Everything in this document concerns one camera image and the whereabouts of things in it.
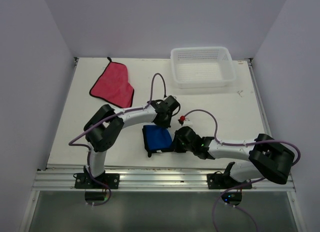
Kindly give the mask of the blue microfiber towel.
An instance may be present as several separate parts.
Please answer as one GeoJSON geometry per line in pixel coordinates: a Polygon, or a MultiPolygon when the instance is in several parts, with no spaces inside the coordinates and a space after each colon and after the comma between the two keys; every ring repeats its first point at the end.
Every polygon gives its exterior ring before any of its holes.
{"type": "Polygon", "coordinates": [[[155,153],[172,152],[172,137],[166,128],[144,125],[142,128],[144,148],[148,158],[155,153]]]}

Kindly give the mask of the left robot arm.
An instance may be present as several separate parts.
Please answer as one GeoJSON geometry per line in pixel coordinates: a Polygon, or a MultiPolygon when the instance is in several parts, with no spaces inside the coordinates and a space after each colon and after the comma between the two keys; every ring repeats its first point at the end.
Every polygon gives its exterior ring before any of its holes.
{"type": "Polygon", "coordinates": [[[100,107],[83,129],[86,141],[93,148],[85,166],[88,172],[86,182],[92,188],[102,186],[107,150],[114,145],[124,128],[143,123],[169,128],[174,111],[180,108],[180,103],[173,96],[163,100],[152,100],[142,107],[124,109],[113,109],[110,105],[100,107]]]}

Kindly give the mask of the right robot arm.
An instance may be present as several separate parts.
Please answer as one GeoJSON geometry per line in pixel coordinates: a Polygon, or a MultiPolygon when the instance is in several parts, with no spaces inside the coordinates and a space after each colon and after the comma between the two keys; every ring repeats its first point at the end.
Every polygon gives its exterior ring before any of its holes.
{"type": "Polygon", "coordinates": [[[234,188],[248,179],[265,178],[276,184],[286,184],[294,153],[266,134],[248,143],[234,144],[217,142],[215,137],[200,137],[190,127],[185,126],[174,133],[173,151],[191,152],[200,159],[240,160],[227,165],[223,174],[223,183],[234,188]]]}

